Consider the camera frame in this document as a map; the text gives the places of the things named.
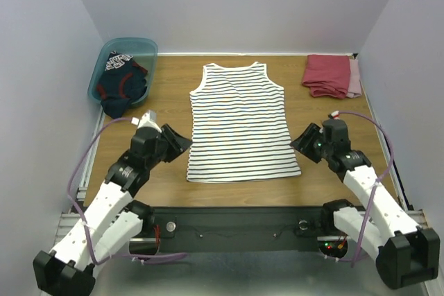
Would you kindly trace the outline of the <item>striped white tank top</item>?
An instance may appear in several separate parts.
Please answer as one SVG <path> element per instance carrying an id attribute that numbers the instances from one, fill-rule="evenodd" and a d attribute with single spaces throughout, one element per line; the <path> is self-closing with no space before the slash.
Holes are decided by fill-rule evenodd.
<path id="1" fill-rule="evenodd" d="M 206 64 L 189 97 L 193 144 L 187 181 L 252 182 L 301 174 L 290 146 L 284 88 L 268 77 L 264 63 Z"/>

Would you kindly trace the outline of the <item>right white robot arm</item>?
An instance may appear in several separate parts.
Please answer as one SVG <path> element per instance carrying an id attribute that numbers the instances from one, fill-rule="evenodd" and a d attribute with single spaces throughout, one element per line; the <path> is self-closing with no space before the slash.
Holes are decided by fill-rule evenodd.
<path id="1" fill-rule="evenodd" d="M 370 160 L 354 150 L 345 121 L 330 118 L 310 123 L 291 147 L 315 163 L 325 160 L 329 169 L 364 206 L 361 214 L 347 200 L 323 205 L 320 228 L 345 233 L 374 262 L 380 279 L 391 289 L 436 279 L 441 240 L 424 228 L 390 195 Z"/>

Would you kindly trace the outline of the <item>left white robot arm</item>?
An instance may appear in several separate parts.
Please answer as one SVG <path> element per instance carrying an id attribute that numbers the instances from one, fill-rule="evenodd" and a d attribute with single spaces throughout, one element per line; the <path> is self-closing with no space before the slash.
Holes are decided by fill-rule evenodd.
<path id="1" fill-rule="evenodd" d="M 92 203 L 68 234 L 33 259 L 37 287 L 49 295 L 90 295 L 107 261 L 129 240 L 154 230 L 153 210 L 135 201 L 161 162 L 172 162 L 192 145 L 169 125 L 140 122 L 130 147 L 108 170 Z"/>

